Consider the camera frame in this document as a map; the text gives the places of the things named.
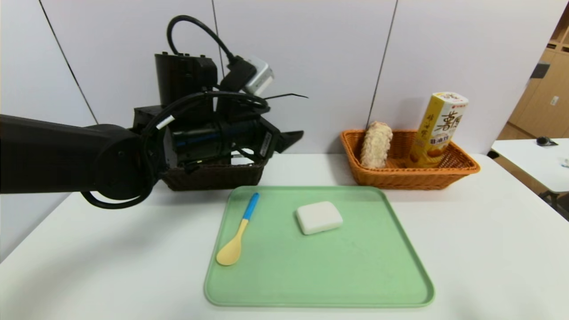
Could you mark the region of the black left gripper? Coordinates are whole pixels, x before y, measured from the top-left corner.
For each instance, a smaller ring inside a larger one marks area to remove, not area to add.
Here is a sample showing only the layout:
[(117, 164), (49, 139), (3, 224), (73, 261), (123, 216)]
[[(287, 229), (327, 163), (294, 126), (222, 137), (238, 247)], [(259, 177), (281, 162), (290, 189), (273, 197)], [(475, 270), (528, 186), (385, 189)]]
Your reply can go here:
[(261, 116), (220, 117), (220, 158), (237, 151), (252, 162), (267, 162), (274, 150), (282, 153), (303, 136), (303, 130), (280, 133)]

